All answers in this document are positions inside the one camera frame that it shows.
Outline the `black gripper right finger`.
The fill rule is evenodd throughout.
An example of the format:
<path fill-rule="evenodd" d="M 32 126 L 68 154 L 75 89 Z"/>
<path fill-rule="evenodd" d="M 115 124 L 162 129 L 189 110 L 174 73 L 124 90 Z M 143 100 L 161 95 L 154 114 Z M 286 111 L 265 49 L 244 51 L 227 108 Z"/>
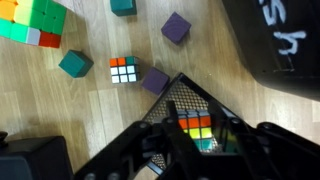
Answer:
<path fill-rule="evenodd" d="M 320 146 L 274 123 L 222 121 L 221 180 L 320 180 Z"/>

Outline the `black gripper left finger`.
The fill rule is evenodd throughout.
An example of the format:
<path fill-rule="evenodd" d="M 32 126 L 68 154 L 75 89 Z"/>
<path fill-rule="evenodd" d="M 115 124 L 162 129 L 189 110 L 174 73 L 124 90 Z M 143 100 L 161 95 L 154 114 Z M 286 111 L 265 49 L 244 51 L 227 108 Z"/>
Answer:
<path fill-rule="evenodd" d="M 160 123 L 136 121 L 104 147 L 73 180 L 133 180 L 152 157 L 167 157 L 168 167 L 158 180 L 205 177 L 202 155 L 178 123 L 175 103 L 167 101 L 167 113 Z"/>

